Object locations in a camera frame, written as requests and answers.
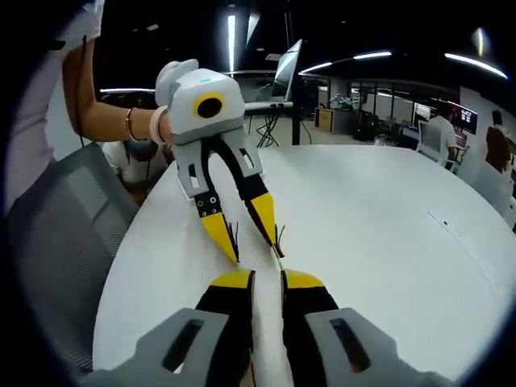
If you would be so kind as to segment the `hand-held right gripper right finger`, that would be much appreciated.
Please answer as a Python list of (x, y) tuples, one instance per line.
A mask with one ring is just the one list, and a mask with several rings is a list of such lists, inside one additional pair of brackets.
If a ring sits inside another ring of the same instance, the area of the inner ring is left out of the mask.
[(352, 308), (338, 307), (308, 273), (281, 271), (283, 343), (296, 386), (452, 386), (418, 371), (395, 340)]

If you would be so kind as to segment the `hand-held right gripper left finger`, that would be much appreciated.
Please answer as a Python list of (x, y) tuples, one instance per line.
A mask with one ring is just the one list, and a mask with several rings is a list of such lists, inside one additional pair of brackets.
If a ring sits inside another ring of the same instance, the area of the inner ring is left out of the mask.
[(238, 386), (250, 367), (255, 273), (213, 280), (195, 308), (182, 308), (138, 339), (133, 357), (92, 372), (88, 386)]

